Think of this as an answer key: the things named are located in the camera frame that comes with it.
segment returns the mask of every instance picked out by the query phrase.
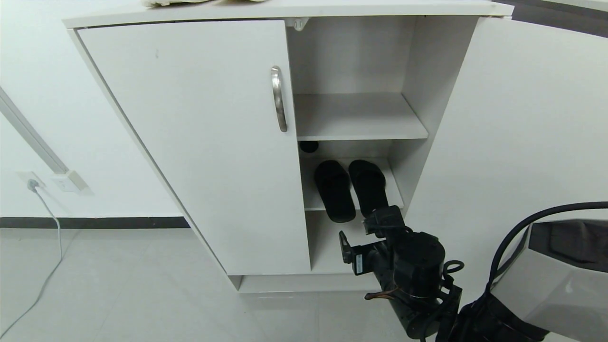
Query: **gray floor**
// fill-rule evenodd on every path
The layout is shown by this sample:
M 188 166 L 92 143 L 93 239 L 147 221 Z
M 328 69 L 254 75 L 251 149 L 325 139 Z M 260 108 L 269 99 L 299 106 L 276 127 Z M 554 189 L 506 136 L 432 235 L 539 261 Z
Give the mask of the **gray floor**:
M 2 229 L 0 242 L 4 331 L 58 247 L 51 229 Z M 410 341 L 388 302 L 362 293 L 237 294 L 189 229 L 65 230 L 63 242 L 42 300 L 2 342 Z

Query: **black slipper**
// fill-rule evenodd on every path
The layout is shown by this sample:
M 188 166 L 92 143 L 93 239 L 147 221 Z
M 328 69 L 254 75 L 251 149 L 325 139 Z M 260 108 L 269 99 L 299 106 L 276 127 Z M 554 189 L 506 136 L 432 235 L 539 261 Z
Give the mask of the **black slipper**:
M 386 192 L 384 192 L 386 179 L 376 164 L 355 160 L 350 163 L 348 173 L 350 173 L 350 180 L 353 182 L 354 191 L 357 193 L 361 205 L 361 214 L 364 217 L 368 217 L 375 209 L 389 206 Z
M 354 219 L 350 180 L 346 170 L 335 160 L 319 164 L 314 171 L 314 182 L 325 205 L 327 216 L 333 222 L 344 223 Z

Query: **cabinet door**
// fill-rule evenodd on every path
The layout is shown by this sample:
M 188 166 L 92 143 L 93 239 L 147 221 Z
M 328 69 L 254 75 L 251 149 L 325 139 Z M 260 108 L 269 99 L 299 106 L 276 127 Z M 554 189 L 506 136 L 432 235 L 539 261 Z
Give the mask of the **cabinet door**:
M 310 271 L 284 22 L 78 34 L 226 272 Z M 275 108 L 274 66 L 282 70 L 286 132 Z
M 406 215 L 467 263 L 456 275 L 463 302 L 481 293 L 519 221 L 608 199 L 607 132 L 607 39 L 479 19 Z

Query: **metal handle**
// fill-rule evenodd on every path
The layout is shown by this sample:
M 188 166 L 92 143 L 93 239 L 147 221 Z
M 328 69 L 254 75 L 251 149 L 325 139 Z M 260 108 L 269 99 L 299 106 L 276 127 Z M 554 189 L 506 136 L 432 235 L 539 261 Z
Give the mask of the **metal handle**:
M 270 69 L 272 79 L 272 94 L 274 95 L 274 106 L 277 109 L 278 127 L 281 132 L 287 132 L 287 121 L 285 120 L 285 108 L 283 107 L 283 91 L 281 90 L 281 69 L 273 66 Z

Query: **wall trim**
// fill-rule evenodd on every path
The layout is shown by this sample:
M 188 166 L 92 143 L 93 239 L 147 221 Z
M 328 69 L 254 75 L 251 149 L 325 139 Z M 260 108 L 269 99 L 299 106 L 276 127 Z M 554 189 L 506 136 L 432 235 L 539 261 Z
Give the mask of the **wall trim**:
M 184 217 L 59 217 L 62 229 L 189 228 Z M 56 229 L 50 217 L 0 217 L 0 228 Z

